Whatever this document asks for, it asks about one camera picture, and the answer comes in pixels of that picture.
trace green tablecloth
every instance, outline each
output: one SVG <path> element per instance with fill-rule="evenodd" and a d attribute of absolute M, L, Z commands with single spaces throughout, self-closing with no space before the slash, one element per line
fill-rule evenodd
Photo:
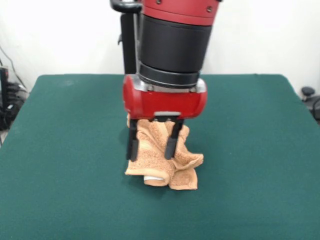
<path fill-rule="evenodd" d="M 320 239 L 320 129 L 280 75 L 205 75 L 198 190 L 125 176 L 121 75 L 41 76 L 0 150 L 0 240 Z"/>

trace cable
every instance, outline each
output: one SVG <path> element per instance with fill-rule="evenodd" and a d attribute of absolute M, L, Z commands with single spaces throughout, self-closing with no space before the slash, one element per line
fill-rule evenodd
<path fill-rule="evenodd" d="M 16 78 L 17 78 L 17 79 L 19 80 L 19 82 L 23 85 L 23 87 L 24 87 L 25 89 L 27 89 L 27 88 L 26 88 L 26 85 L 24 84 L 24 82 L 21 80 L 21 78 L 18 76 L 18 74 L 17 74 L 17 72 L 16 72 L 14 62 L 13 62 L 12 59 L 7 55 L 7 53 L 4 51 L 4 49 L 1 47 L 1 45 L 0 45 L 0 50 L 1 50 L 1 52 L 3 53 L 3 55 L 10 61 L 11 66 L 12 66 L 12 71 L 13 71 L 14 75 L 16 76 Z"/>

